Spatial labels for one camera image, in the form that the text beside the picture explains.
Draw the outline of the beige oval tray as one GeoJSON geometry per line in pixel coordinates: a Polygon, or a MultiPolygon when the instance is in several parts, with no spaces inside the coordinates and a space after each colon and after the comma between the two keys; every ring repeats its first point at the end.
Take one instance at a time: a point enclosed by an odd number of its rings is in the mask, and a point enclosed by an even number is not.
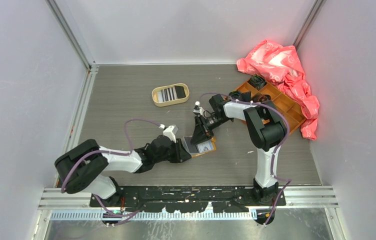
{"type": "Polygon", "coordinates": [[[157,107],[167,107],[185,103],[189,99],[190,91],[186,84],[176,83],[154,88],[151,96],[157,107]]]}

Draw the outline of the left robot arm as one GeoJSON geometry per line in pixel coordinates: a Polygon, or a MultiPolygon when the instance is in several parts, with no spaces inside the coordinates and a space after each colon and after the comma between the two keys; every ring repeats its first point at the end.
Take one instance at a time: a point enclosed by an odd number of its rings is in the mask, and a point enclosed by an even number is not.
{"type": "Polygon", "coordinates": [[[103,172],[141,174],[161,162],[179,164],[191,157],[181,139],[171,140],[165,135],[131,151],[109,149],[98,145],[94,139],[88,139],[57,158],[54,166],[62,181],[62,193],[91,193],[114,207],[121,202],[122,193],[117,181],[103,172]]]}

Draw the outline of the orange compartment organizer box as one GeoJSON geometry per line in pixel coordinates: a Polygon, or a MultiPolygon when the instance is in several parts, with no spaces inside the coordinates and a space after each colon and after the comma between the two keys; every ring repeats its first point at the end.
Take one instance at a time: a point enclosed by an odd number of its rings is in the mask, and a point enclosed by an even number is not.
{"type": "Polygon", "coordinates": [[[270,101],[273,102],[276,109],[286,118],[289,124],[290,134],[294,133],[305,122],[306,117],[302,113],[301,106],[280,91],[276,86],[266,80],[266,86],[257,90],[251,86],[248,81],[249,80],[245,81],[233,91],[251,91],[251,101],[253,96],[257,94],[270,95],[270,101]]]}

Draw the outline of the stack of striped cards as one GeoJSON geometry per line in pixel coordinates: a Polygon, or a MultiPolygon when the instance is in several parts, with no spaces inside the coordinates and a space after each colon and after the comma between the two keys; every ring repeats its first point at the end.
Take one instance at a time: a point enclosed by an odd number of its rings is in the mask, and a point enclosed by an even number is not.
{"type": "Polygon", "coordinates": [[[168,87],[161,89],[157,92],[157,100],[159,103],[169,102],[176,100],[175,88],[168,87]]]}

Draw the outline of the dark rolled item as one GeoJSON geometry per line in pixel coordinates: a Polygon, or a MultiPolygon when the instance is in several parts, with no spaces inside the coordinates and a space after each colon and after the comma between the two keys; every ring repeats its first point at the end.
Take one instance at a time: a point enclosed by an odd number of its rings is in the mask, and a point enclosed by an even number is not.
{"type": "Polygon", "coordinates": [[[239,100],[242,102],[250,102],[251,101],[251,91],[241,92],[239,90],[235,90],[229,93],[229,96],[232,97],[234,100],[239,100]]]}
{"type": "Polygon", "coordinates": [[[263,102],[266,102],[266,101],[270,101],[272,98],[270,95],[268,94],[256,94],[252,97],[252,101],[254,103],[263,103],[263,102]]]}
{"type": "Polygon", "coordinates": [[[267,85],[265,78],[258,74],[252,75],[248,80],[248,83],[256,90],[261,90],[264,86],[267,85]]]}

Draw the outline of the black credit card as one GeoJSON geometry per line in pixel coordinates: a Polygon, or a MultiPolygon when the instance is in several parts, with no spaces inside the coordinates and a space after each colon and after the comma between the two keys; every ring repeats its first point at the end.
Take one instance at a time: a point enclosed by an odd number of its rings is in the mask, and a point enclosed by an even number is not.
{"type": "Polygon", "coordinates": [[[176,99],[184,99],[186,97],[185,89],[183,86],[176,85],[174,87],[176,99]]]}

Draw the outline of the dark rolled item right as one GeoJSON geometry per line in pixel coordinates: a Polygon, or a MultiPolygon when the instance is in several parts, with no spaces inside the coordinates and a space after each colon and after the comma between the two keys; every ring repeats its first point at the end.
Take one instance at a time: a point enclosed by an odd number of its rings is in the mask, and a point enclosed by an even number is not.
{"type": "Polygon", "coordinates": [[[252,101],[254,103],[263,103],[263,102],[266,102],[266,101],[270,101],[272,98],[270,95],[268,94],[256,94],[252,97],[252,101]]]}

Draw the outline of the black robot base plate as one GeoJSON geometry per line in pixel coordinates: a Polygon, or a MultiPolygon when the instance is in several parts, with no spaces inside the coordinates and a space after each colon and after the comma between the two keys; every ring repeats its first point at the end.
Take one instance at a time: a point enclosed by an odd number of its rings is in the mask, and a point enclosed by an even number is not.
{"type": "Polygon", "coordinates": [[[259,199],[252,186],[122,186],[120,200],[108,208],[123,207],[145,213],[202,213],[211,206],[213,213],[247,213],[251,208],[272,208],[286,205],[285,195],[278,190],[274,196],[259,199]]]}

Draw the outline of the dark rolled item left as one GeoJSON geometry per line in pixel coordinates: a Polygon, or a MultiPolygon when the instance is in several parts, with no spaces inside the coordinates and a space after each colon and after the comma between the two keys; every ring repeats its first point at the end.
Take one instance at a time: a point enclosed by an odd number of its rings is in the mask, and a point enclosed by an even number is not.
{"type": "Polygon", "coordinates": [[[242,102],[250,102],[251,101],[251,91],[241,92],[239,90],[235,90],[229,93],[229,96],[232,97],[234,100],[239,100],[242,102]]]}

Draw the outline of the aluminium front rail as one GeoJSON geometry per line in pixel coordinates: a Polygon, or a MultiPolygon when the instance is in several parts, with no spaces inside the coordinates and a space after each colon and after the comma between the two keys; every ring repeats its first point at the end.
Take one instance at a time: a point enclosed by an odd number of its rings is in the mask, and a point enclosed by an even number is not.
{"type": "Polygon", "coordinates": [[[269,200],[255,201],[250,186],[123,186],[116,205],[99,204],[87,192],[67,194],[46,188],[38,205],[50,220],[131,221],[254,220],[270,223],[278,210],[339,206],[331,186],[289,186],[269,200]]]}

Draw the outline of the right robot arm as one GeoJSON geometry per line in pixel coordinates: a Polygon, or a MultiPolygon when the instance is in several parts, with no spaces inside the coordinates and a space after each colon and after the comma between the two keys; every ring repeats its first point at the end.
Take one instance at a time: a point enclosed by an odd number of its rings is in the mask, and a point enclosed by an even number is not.
{"type": "Polygon", "coordinates": [[[247,102],[216,94],[209,99],[209,104],[213,109],[211,113],[207,113],[199,101],[195,102],[191,144],[199,145],[210,140],[214,136],[214,129],[228,121],[244,121],[250,140],[257,149],[252,197],[257,204],[267,205],[279,192],[276,170],[281,145],[290,131],[287,120],[271,100],[247,102]]]}

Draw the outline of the orange card holder wallet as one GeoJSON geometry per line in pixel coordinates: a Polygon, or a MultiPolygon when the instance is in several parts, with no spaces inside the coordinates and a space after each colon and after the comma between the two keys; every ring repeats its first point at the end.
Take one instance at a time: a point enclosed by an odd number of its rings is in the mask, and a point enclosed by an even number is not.
{"type": "Polygon", "coordinates": [[[184,136],[182,138],[182,145],[184,149],[191,155],[192,158],[198,157],[210,152],[214,152],[217,150],[216,147],[216,137],[212,137],[211,139],[199,143],[197,145],[191,144],[191,136],[184,136]]]}

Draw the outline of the pink plastic bag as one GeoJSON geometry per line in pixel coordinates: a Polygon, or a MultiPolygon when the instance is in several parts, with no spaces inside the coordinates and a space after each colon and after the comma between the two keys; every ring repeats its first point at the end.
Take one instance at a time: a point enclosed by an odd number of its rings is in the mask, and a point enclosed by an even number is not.
{"type": "Polygon", "coordinates": [[[283,46],[265,39],[246,57],[236,61],[237,70],[248,75],[261,75],[281,92],[300,105],[306,120],[300,131],[304,138],[317,140],[320,103],[312,94],[306,73],[293,45],[283,46]]]}

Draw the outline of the dark rolled item upper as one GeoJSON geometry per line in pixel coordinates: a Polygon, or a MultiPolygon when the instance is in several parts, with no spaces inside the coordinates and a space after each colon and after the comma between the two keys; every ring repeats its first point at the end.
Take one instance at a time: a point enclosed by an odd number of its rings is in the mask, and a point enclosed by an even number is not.
{"type": "Polygon", "coordinates": [[[248,80],[248,83],[256,90],[261,90],[264,86],[267,85],[265,78],[258,74],[252,75],[248,80]]]}

